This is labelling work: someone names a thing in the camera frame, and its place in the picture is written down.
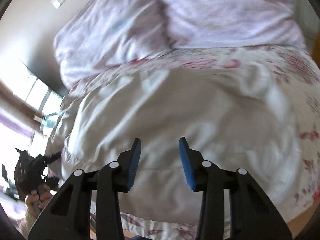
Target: light pink pillowcase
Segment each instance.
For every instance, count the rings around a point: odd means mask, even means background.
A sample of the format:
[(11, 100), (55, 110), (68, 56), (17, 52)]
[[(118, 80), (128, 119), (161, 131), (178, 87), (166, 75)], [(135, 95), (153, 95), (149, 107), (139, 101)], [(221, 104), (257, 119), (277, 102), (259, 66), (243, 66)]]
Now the light pink pillowcase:
[(305, 46), (290, 0), (162, 1), (175, 48)]
[(64, 84), (170, 51), (158, 0), (91, 0), (56, 35)]

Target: bed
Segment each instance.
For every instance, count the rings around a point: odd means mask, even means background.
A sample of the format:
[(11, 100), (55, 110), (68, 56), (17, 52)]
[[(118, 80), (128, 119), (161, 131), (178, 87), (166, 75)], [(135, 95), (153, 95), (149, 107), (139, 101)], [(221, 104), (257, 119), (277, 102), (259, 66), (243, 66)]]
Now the bed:
[(48, 140), (46, 155), (62, 150), (51, 169), (98, 170), (139, 137), (123, 228), (191, 240), (201, 194), (185, 184), (185, 136), (219, 167), (249, 170), (297, 236), (320, 199), (320, 70), (316, 31), (293, 11), (303, 9), (292, 0), (91, 0), (54, 41), (71, 90)]

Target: white bedsheet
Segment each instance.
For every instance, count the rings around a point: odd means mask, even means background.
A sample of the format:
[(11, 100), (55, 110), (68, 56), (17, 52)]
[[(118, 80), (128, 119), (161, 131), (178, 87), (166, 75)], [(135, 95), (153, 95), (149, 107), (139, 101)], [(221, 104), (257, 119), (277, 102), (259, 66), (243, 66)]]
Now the white bedsheet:
[(201, 204), (179, 158), (185, 136), (219, 167), (248, 169), (289, 221), (320, 197), (319, 80), (311, 57), (294, 47), (177, 50), (124, 64), (63, 99), (46, 155), (63, 150), (52, 169), (67, 179), (100, 169), (140, 138), (135, 184), (119, 196), (123, 227), (185, 240)]
[(293, 194), (300, 162), (286, 96), (260, 64), (208, 74), (140, 72), (76, 99), (79, 104), (65, 113), (75, 119), (68, 124), (72, 130), (64, 142), (62, 177), (75, 169), (98, 170), (140, 138), (140, 165), (132, 191), (119, 196), (121, 211), (197, 224), (201, 193), (192, 193), (186, 184), (178, 151), (185, 136), (191, 148), (219, 167), (248, 169), (281, 210)]

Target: wall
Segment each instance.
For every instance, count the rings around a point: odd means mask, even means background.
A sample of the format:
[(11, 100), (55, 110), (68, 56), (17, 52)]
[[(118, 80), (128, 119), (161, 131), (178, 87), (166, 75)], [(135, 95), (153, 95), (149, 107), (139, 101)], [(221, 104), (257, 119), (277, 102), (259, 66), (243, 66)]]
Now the wall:
[(0, 68), (19, 58), (59, 94), (67, 93), (53, 54), (56, 33), (90, 0), (66, 0), (56, 9), (51, 0), (12, 0), (0, 20)]

